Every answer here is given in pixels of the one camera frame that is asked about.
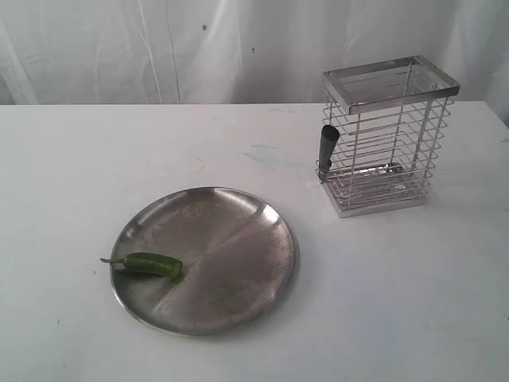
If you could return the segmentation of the round stainless steel plate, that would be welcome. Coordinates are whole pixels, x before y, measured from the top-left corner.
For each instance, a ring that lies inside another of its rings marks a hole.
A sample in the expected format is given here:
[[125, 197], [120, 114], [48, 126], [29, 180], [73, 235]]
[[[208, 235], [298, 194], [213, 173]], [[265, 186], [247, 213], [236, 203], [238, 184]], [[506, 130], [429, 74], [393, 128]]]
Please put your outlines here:
[[224, 187], [160, 198], [122, 229], [108, 259], [148, 252], [178, 259], [178, 279], [108, 264], [122, 307], [160, 331], [223, 333], [253, 321], [286, 293], [299, 247], [281, 214], [263, 199]]

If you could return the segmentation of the black kitchen knife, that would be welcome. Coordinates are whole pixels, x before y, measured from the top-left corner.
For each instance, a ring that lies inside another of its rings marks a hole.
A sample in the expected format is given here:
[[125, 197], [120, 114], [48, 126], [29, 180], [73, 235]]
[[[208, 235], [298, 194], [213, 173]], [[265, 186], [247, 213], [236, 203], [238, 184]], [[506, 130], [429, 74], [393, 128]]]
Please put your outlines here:
[[322, 127], [318, 158], [318, 177], [320, 181], [327, 181], [329, 170], [332, 166], [332, 153], [336, 148], [340, 132], [332, 125]]

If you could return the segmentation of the green chili pepper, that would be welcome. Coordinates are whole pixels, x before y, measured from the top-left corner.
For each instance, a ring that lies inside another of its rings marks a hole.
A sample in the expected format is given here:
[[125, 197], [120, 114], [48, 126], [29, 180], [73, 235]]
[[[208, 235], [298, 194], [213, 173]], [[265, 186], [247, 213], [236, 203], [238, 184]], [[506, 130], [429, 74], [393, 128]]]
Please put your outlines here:
[[148, 252], [130, 253], [121, 259], [99, 260], [102, 263], [119, 264], [130, 272], [157, 275], [167, 279], [178, 279], [183, 270], [183, 263], [180, 260]]

